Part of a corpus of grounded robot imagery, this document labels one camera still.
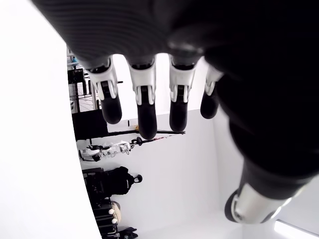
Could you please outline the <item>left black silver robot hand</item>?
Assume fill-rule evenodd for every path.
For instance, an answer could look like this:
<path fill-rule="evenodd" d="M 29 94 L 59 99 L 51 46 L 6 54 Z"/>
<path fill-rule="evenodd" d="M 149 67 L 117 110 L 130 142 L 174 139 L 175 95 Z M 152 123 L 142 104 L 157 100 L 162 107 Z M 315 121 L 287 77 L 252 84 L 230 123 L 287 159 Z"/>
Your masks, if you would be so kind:
<path fill-rule="evenodd" d="M 222 108 L 244 158 L 225 216 L 272 219 L 319 173 L 316 0 L 36 0 L 87 70 L 106 122 L 121 120 L 113 55 L 128 63 L 141 135 L 157 130 L 155 58 L 169 56 L 170 127 L 185 129 L 199 58 L 209 64 L 200 111 Z"/>

